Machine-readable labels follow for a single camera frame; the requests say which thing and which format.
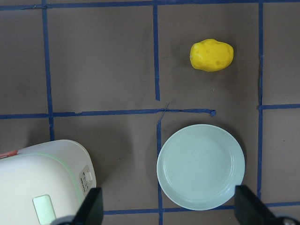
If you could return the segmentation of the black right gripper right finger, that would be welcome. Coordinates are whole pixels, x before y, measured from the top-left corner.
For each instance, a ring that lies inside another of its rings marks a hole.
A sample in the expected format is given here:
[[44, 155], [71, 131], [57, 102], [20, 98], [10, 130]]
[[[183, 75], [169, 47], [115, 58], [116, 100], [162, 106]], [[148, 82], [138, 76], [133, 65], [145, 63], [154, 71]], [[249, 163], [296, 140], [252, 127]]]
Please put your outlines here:
[[235, 187], [234, 215], [240, 225], [271, 225], [275, 215], [246, 186]]

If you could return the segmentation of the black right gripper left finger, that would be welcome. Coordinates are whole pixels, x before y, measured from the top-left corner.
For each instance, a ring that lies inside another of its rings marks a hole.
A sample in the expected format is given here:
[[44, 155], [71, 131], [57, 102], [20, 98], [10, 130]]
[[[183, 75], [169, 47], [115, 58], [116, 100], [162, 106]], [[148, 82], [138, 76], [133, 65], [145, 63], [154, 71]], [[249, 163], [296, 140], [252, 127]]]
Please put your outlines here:
[[91, 188], [72, 220], [73, 225], [101, 225], [104, 218], [101, 187]]

